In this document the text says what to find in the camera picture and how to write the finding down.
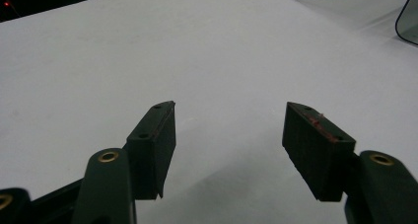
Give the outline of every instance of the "red mark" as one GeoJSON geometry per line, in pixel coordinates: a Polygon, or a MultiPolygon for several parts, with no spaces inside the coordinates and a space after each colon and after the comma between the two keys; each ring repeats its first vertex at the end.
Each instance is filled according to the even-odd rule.
{"type": "Polygon", "coordinates": [[[307,113],[303,113],[303,115],[312,123],[312,125],[323,135],[325,136],[331,143],[338,142],[338,138],[334,137],[330,132],[326,131],[324,127],[320,124],[320,120],[325,118],[323,113],[320,113],[317,117],[313,117],[307,113]]]}

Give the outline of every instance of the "transparent acrylic sheet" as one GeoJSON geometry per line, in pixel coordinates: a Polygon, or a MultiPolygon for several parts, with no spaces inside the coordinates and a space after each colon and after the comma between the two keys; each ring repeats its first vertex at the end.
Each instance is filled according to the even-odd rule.
{"type": "Polygon", "coordinates": [[[418,0],[408,0],[396,20],[396,32],[402,39],[418,44],[418,0]]]}

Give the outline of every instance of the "brass insert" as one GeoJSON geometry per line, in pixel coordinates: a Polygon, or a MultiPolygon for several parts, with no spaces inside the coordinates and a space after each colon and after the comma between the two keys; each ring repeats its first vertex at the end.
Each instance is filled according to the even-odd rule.
{"type": "Polygon", "coordinates": [[[7,207],[13,201],[13,196],[7,193],[0,194],[0,210],[7,207]]]}
{"type": "Polygon", "coordinates": [[[99,162],[107,163],[117,159],[119,154],[117,152],[106,152],[99,157],[99,162]]]}
{"type": "Polygon", "coordinates": [[[390,158],[388,158],[387,156],[382,155],[382,154],[377,154],[377,153],[372,154],[372,155],[370,155],[370,159],[372,159],[372,161],[374,161],[378,164],[384,165],[384,166],[394,165],[393,161],[390,158]]]}

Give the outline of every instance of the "glass panel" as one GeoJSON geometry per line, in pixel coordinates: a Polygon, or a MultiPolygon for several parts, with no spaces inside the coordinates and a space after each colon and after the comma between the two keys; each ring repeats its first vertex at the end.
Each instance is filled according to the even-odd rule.
{"type": "Polygon", "coordinates": [[[418,44],[418,0],[408,0],[396,21],[396,32],[402,39],[418,44]]]}

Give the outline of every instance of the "white table surface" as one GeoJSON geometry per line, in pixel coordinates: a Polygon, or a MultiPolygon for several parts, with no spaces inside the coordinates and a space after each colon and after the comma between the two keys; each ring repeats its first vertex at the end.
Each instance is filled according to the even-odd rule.
{"type": "Polygon", "coordinates": [[[0,24],[0,188],[40,197],[176,102],[165,197],[138,223],[345,223],[281,146],[309,105],[418,177],[418,47],[406,0],[92,0],[0,24]]]}

